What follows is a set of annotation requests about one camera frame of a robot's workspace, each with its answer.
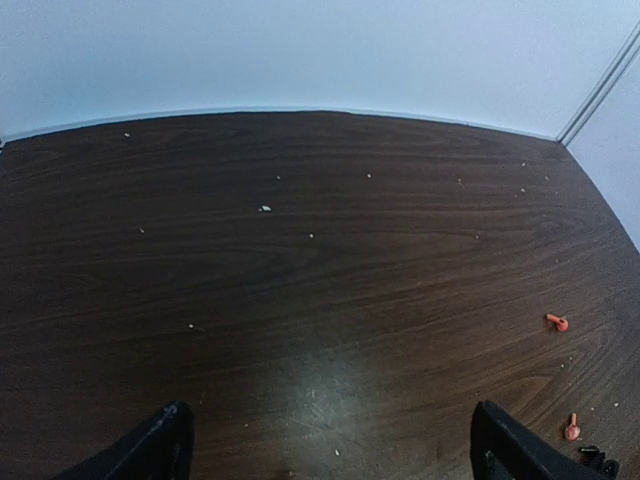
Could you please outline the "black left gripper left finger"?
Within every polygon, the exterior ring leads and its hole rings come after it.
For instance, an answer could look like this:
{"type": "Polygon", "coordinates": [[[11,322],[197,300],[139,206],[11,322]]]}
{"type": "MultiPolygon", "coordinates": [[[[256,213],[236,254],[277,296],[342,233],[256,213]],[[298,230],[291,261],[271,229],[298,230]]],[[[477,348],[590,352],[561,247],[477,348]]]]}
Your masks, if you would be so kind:
{"type": "Polygon", "coordinates": [[[194,415],[173,401],[96,455],[57,474],[57,479],[188,479],[194,447],[194,415]]]}

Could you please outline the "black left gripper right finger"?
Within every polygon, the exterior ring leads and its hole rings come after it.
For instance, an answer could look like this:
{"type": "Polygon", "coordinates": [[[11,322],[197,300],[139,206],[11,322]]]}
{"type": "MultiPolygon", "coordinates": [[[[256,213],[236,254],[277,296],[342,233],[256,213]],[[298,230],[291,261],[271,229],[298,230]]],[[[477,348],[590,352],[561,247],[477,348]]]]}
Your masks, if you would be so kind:
{"type": "Polygon", "coordinates": [[[475,479],[607,479],[566,457],[492,401],[482,401],[471,420],[471,467],[475,479]]]}

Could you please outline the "orange earbud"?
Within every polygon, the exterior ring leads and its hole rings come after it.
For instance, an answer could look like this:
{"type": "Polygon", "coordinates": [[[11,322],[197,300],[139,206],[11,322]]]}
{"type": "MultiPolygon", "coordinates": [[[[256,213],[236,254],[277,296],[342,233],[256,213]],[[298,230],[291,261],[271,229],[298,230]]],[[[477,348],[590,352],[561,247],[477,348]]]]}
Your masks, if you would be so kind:
{"type": "Polygon", "coordinates": [[[578,425],[577,418],[578,416],[576,413],[571,413],[569,416],[569,422],[564,429],[564,438],[567,441],[573,442],[577,441],[580,438],[581,428],[578,425]]]}
{"type": "Polygon", "coordinates": [[[559,332],[566,332],[569,330],[569,321],[565,317],[547,313],[545,315],[545,320],[552,323],[559,332]]]}

